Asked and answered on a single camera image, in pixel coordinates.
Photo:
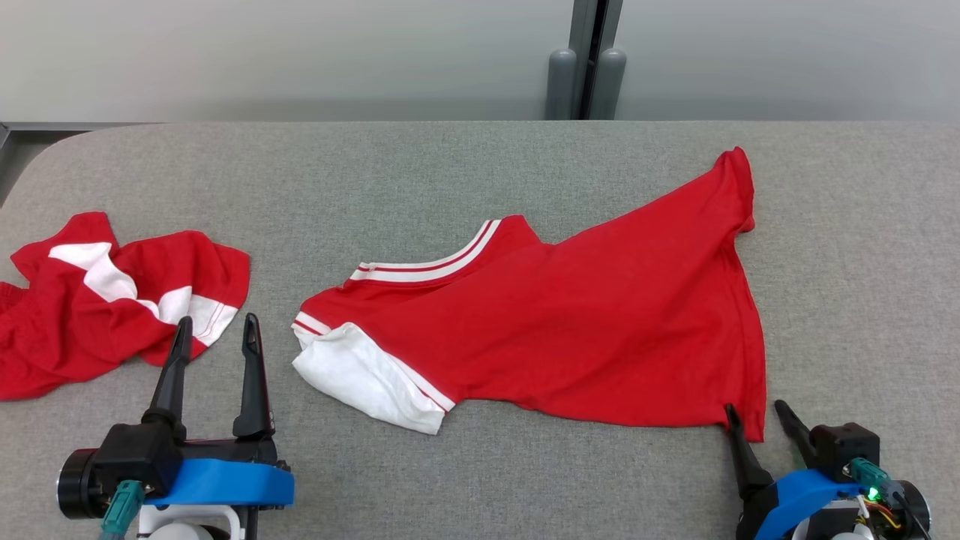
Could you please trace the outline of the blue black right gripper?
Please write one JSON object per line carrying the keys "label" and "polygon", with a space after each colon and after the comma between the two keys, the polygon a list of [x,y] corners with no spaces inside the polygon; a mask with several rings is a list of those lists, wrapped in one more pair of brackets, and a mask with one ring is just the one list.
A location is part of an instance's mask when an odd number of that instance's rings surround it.
{"label": "blue black right gripper", "polygon": [[[816,469],[797,469],[774,482],[770,472],[759,464],[737,408],[727,403],[724,412],[735,482],[744,502],[738,523],[739,539],[782,539],[833,500],[858,496],[864,491],[860,483],[833,481]],[[809,428],[785,400],[775,400],[775,413],[783,433],[794,445],[798,466],[815,467],[816,450]]]}

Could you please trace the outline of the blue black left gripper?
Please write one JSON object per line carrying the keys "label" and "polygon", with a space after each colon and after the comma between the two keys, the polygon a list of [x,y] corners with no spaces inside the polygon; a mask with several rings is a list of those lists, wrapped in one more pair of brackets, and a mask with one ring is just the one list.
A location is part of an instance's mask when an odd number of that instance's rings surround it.
{"label": "blue black left gripper", "polygon": [[[193,320],[179,319],[172,346],[154,389],[143,423],[164,423],[175,440],[186,439],[182,424],[183,379],[191,362]],[[188,440],[181,447],[183,462],[170,492],[148,495],[148,506],[291,506],[296,481],[278,455],[270,404],[260,321],[244,315],[241,352],[244,382],[240,413],[232,435],[237,439]]]}

